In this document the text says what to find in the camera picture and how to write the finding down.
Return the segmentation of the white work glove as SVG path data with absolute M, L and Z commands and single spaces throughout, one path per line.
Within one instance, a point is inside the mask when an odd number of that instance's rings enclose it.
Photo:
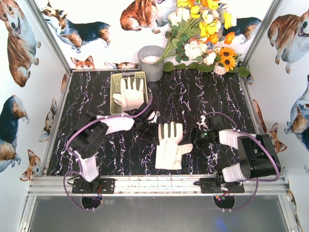
M 120 93 L 112 95 L 113 101 L 121 107 L 121 112 L 138 109 L 144 103 L 144 80 L 128 77 L 120 79 Z

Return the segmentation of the white grey glove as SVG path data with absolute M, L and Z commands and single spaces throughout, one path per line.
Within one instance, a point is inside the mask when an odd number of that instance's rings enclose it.
M 192 151 L 193 144 L 179 145 L 183 139 L 182 123 L 170 122 L 159 124 L 159 145 L 156 146 L 155 168 L 181 170 L 182 156 Z

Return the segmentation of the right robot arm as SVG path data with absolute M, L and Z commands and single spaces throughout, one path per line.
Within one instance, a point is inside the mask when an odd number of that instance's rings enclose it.
M 251 134 L 237 129 L 232 118 L 211 112 L 202 116 L 202 123 L 191 126 L 178 143 L 179 146 L 221 144 L 238 151 L 238 163 L 221 170 L 223 180 L 229 182 L 273 182 L 280 177 L 281 165 L 267 133 Z

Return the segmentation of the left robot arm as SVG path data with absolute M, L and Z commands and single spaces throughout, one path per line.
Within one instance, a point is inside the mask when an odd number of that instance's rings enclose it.
M 66 150 L 76 157 L 81 179 L 92 183 L 99 177 L 95 155 L 106 135 L 132 130 L 149 143 L 159 144 L 158 117 L 159 112 L 146 103 L 138 109 L 117 115 L 96 116 L 91 112 L 86 113 L 70 131 L 66 143 Z

